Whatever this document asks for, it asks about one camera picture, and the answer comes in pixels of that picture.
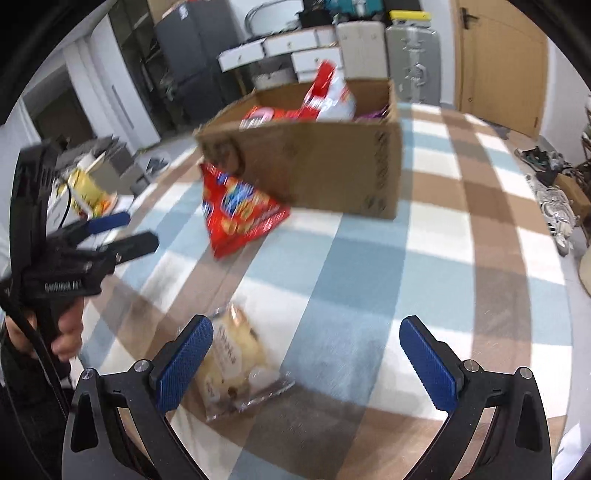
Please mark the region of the person's left hand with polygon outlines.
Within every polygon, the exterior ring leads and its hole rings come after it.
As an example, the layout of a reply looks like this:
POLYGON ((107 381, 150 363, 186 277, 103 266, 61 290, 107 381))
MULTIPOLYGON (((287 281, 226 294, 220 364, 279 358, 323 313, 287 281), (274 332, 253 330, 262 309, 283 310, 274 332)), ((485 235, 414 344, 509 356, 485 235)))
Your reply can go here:
MULTIPOLYGON (((83 298, 76 299, 58 321, 60 335, 52 342, 51 351, 61 362, 69 362, 81 350, 84 307, 85 300, 83 298)), ((34 353, 31 342, 9 316, 5 318, 5 326, 14 348, 20 353, 36 358, 37 355, 34 353)))

